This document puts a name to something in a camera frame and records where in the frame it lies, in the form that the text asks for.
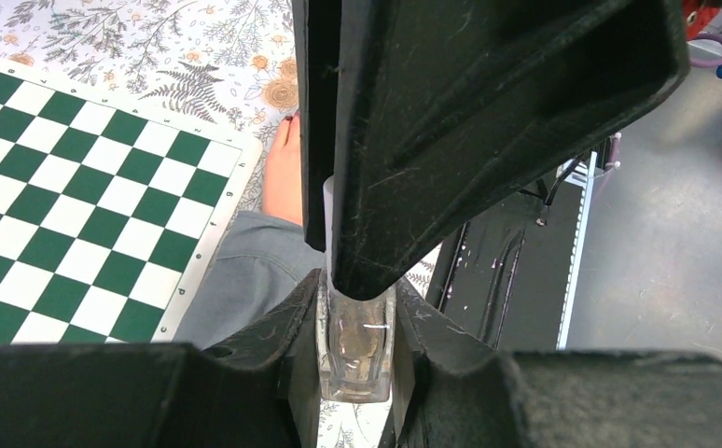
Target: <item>chessboard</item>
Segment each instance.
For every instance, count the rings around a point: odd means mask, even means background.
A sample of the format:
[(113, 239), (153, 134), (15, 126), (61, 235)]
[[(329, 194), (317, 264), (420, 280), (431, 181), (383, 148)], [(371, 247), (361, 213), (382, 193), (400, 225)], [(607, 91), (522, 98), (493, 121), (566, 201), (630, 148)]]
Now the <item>chessboard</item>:
[(0, 343), (170, 341), (260, 154), (0, 59)]

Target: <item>purple ring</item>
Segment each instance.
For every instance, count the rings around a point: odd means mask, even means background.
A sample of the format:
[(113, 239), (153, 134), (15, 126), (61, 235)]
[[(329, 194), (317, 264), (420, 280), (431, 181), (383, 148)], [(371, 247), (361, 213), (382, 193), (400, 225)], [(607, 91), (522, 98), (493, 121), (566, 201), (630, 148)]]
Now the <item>purple ring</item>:
[[(713, 42), (717, 42), (721, 44), (722, 47), (722, 35), (717, 35), (714, 33), (705, 33), (703, 35), (697, 35), (696, 37), (690, 39), (690, 40), (712, 40)], [(716, 68), (719, 65), (722, 65), (722, 55), (718, 59), (696, 59), (696, 58), (690, 58), (690, 65), (693, 67), (698, 68)]]

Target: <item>gray floor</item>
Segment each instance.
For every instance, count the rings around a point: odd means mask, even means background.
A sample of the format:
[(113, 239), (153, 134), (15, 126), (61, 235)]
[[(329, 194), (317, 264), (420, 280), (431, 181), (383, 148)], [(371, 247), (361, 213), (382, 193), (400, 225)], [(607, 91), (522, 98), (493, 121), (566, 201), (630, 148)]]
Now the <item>gray floor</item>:
[(568, 348), (722, 358), (722, 81), (694, 70), (623, 131), (620, 160), (592, 203)]

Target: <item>gray sleeve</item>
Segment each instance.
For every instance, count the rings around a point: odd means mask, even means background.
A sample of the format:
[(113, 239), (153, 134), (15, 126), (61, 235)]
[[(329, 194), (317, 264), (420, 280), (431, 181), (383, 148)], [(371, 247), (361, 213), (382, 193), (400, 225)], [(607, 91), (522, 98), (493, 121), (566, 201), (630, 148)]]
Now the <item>gray sleeve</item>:
[(283, 301), (325, 259), (303, 242), (300, 226), (240, 212), (174, 340), (202, 349), (226, 339)]

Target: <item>hand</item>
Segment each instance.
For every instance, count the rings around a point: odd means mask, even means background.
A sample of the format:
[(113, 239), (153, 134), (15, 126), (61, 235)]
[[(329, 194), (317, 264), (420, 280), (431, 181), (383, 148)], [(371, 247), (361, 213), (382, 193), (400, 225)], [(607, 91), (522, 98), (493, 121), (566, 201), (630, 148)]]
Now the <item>hand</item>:
[(283, 119), (262, 180), (262, 213), (303, 225), (300, 193), (300, 115)]

